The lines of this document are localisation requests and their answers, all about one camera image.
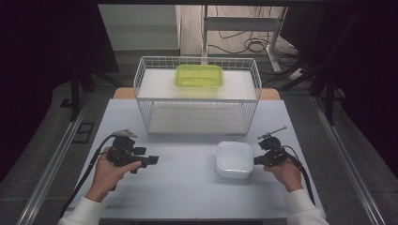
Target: wrist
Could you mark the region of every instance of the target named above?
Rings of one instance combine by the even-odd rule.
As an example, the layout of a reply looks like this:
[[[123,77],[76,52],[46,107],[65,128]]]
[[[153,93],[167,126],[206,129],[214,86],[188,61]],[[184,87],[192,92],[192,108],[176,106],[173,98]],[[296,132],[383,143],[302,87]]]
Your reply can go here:
[[[87,191],[85,197],[93,202],[101,203],[102,200],[105,199],[105,197],[108,195],[108,193],[109,191],[107,190],[102,190],[100,188],[92,187]]]

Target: white bowl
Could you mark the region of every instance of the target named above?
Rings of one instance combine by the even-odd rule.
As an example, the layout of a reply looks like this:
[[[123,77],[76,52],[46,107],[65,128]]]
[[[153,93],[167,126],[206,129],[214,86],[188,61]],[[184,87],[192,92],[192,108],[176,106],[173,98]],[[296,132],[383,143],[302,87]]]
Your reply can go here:
[[[222,177],[246,178],[254,167],[253,150],[244,142],[220,142],[217,146],[217,173]]]

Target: white wire basket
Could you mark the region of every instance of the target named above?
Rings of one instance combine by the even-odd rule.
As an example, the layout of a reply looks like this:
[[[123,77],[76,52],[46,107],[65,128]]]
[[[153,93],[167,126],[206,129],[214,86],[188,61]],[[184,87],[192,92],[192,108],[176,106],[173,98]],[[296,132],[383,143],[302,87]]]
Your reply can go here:
[[[179,65],[217,65],[223,86],[216,89],[174,85]],[[148,133],[246,135],[261,97],[254,59],[142,57],[134,93]]]

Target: yellow-green container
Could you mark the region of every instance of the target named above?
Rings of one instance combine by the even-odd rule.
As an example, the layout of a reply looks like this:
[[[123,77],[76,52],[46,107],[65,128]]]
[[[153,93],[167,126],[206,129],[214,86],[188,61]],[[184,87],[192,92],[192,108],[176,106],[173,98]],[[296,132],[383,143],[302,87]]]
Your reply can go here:
[[[178,87],[221,87],[223,71],[217,65],[179,65],[174,84]]]

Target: black cable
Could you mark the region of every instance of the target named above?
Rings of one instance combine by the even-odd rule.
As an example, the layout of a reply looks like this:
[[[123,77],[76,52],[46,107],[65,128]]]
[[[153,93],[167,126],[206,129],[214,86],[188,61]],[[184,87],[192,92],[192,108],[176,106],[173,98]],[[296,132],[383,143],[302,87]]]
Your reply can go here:
[[[65,212],[67,211],[68,206],[72,203],[73,199],[76,197],[76,194],[79,192],[80,188],[84,184],[84,181],[87,179],[88,175],[90,174],[91,170],[93,169],[94,165],[96,164],[97,158],[100,155],[100,150],[102,149],[103,145],[108,142],[110,138],[114,137],[114,135],[108,136],[100,145],[99,148],[94,153],[94,156],[90,160],[90,164],[88,165],[87,169],[84,172],[82,179],[80,179],[78,185],[73,190],[73,193],[70,195],[68,201],[65,203],[64,207],[61,210],[59,217],[63,217]]]
[[[296,156],[296,158],[298,159],[298,161],[299,161],[299,156],[298,156],[298,154],[296,153],[296,151],[292,148],[292,147],[290,147],[290,146],[288,146],[288,145],[283,145],[282,147],[287,147],[287,148],[290,148],[290,150],[292,150],[293,151],[293,153],[295,154],[295,156]]]
[[[298,169],[301,171],[302,176],[304,177],[304,181],[305,181],[305,185],[307,186],[307,190],[308,190],[308,195],[310,196],[311,201],[313,202],[313,204],[315,205],[315,200],[314,200],[314,195],[313,195],[313,189],[311,188],[311,183],[310,183],[310,178],[307,174],[307,171],[305,170],[305,168],[302,166],[301,162],[293,157],[292,155],[290,155],[289,153],[287,153],[286,151],[283,150],[283,153],[290,158],[290,160],[292,160],[295,165],[298,167]]]

